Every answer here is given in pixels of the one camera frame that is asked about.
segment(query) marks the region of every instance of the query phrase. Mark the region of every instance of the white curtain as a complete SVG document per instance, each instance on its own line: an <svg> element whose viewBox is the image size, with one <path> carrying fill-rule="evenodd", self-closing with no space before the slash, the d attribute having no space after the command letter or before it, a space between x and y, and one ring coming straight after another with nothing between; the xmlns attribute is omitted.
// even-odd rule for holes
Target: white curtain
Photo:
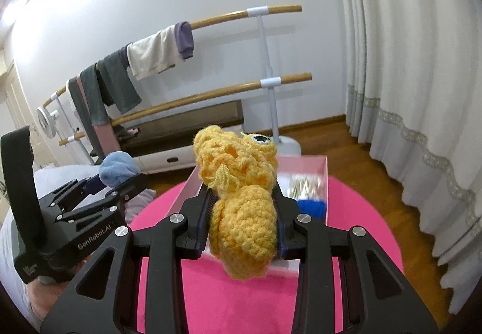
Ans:
<svg viewBox="0 0 482 334"><path fill-rule="evenodd" d="M347 123L435 235L455 314L482 276L482 1L343 3Z"/></svg>

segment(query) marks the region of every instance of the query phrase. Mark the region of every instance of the crochet toy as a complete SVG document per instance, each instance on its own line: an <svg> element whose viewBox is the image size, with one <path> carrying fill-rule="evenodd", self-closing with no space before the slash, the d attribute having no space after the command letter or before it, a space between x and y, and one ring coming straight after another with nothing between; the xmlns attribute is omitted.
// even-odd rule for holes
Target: crochet toy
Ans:
<svg viewBox="0 0 482 334"><path fill-rule="evenodd" d="M259 134L209 126L194 139L199 177L219 197L209 229L211 253L234 279L266 274L276 253L276 146Z"/></svg>

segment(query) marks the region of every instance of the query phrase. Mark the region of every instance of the round pink table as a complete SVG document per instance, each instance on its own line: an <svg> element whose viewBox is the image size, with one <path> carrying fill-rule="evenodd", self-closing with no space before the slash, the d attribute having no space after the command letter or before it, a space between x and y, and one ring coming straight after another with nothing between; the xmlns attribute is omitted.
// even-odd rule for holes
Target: round pink table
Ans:
<svg viewBox="0 0 482 334"><path fill-rule="evenodd" d="M131 223L132 230L156 225L168 213L184 183L156 198ZM403 272L398 244L380 214L358 193L339 180L328 178L328 225L349 230L362 225ZM146 274L144 258L139 286L138 327L145 332ZM221 264L210 257L182 261L184 299L191 334L288 334L295 310L296 273L269 273L265 278L232 280ZM335 331L342 326L340 273L333 259L335 283Z"/></svg>

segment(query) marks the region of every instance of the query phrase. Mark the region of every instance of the toy eye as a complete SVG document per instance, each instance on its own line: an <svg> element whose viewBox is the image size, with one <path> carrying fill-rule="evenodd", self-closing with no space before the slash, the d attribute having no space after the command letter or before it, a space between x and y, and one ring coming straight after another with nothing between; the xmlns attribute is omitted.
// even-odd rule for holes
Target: toy eye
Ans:
<svg viewBox="0 0 482 334"><path fill-rule="evenodd" d="M251 140L254 142L260 144L260 145L268 145L271 143L271 140L268 137L265 137L264 135L253 135L251 137Z"/></svg>

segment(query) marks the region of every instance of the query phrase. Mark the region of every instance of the wooden baseboard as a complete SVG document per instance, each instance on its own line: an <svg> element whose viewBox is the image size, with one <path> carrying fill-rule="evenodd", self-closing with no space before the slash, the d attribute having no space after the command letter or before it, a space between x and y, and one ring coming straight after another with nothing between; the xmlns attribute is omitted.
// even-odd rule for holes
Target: wooden baseboard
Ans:
<svg viewBox="0 0 482 334"><path fill-rule="evenodd" d="M287 134L292 131L300 130L302 128L310 128L314 126L323 126L327 124L340 123L340 122L344 122L345 119L346 119L346 115L336 115L336 116L330 116L329 118L311 120L309 122L290 124L288 126L280 127L280 134ZM273 134L273 131L269 129L269 130L257 131L256 133L270 136Z"/></svg>

